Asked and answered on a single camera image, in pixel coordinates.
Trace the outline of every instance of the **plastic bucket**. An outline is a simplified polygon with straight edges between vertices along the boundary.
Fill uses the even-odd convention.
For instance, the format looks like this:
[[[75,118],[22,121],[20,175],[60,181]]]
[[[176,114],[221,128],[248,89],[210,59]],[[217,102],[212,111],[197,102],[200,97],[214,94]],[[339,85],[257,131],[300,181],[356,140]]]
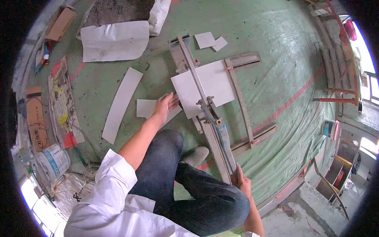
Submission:
[[[321,128],[321,133],[327,137],[331,137],[333,140],[336,140],[339,130],[340,122],[326,119]]]
[[[71,164],[66,150],[62,150],[58,144],[37,153],[32,163],[36,167],[37,181],[48,192],[53,191],[58,180]]]

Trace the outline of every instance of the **shoe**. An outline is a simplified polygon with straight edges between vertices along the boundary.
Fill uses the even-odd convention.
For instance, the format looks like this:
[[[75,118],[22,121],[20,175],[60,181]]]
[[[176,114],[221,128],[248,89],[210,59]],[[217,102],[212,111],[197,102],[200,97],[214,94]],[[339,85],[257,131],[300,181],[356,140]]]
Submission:
[[[198,167],[208,156],[209,150],[204,146],[196,147],[189,151],[186,155],[182,156],[182,162],[185,162],[193,167]]]

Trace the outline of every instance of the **cardboard box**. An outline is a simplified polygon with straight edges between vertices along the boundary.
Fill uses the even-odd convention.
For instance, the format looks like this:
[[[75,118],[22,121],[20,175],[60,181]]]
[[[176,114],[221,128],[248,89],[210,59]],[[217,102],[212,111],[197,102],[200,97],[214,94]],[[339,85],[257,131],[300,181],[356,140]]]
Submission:
[[[63,8],[60,14],[55,14],[51,19],[51,26],[46,30],[46,39],[54,41],[61,40],[75,17],[76,13],[69,7]]]
[[[41,87],[27,88],[26,94],[26,112],[31,142],[35,151],[41,152],[50,146],[42,111]]]

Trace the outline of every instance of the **person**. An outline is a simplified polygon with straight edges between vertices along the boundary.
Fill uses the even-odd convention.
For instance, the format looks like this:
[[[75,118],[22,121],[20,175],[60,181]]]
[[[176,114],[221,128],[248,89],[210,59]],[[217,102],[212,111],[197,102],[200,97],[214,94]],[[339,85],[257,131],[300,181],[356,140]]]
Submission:
[[[239,165],[234,185],[226,184],[194,168],[208,155],[206,147],[181,156],[178,132],[157,134],[178,104],[177,95],[162,96],[121,149],[109,149],[91,193],[73,208],[65,236],[208,236],[244,223],[243,236],[263,237],[251,181]],[[174,181],[193,199],[174,200]]]

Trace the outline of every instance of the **green painted floor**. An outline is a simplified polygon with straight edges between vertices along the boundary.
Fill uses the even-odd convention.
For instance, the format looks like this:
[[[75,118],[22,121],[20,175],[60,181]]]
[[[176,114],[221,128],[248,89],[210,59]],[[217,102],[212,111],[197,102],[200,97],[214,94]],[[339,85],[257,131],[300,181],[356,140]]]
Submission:
[[[42,85],[43,95],[48,95],[50,70],[63,56],[67,56],[70,74],[82,63],[81,41],[75,36],[91,2],[80,0],[75,4],[78,17],[50,53],[50,64],[30,75],[30,85]],[[136,99],[157,99],[168,91],[174,91],[170,78],[176,75],[176,67],[168,49],[168,40],[178,34],[194,35],[208,31],[215,38],[223,36],[228,44],[214,52],[211,48],[199,49],[192,38],[189,47],[202,65],[255,51],[262,60],[262,64],[236,73],[252,128],[265,121],[278,124],[275,137],[235,158],[246,176],[252,179],[252,195],[255,203],[259,204],[290,180],[311,159],[309,154],[317,154],[317,149],[323,149],[321,123],[326,118],[333,119],[335,114],[334,105],[312,102],[314,96],[327,96],[318,90],[326,86],[326,79],[319,70],[321,57],[314,45],[319,37],[302,1],[182,0],[172,3],[161,34],[150,38],[139,59],[87,63],[74,78],[72,92],[79,123],[100,159],[110,148],[117,151],[144,122],[144,118],[136,117]],[[102,130],[128,67],[139,70],[144,76],[126,110],[116,142],[111,145],[101,139]],[[237,101],[221,106],[220,112],[228,125],[231,143],[246,136]],[[164,128],[175,129],[184,136],[184,151],[207,145],[205,137],[198,134],[183,112]],[[99,161],[88,141],[77,147],[85,159]],[[83,167],[78,153],[73,148],[68,152],[72,169],[81,171]],[[206,162],[212,159],[209,155]],[[210,165],[206,172],[219,177],[215,165]],[[181,185],[175,186],[176,199],[188,197]]]

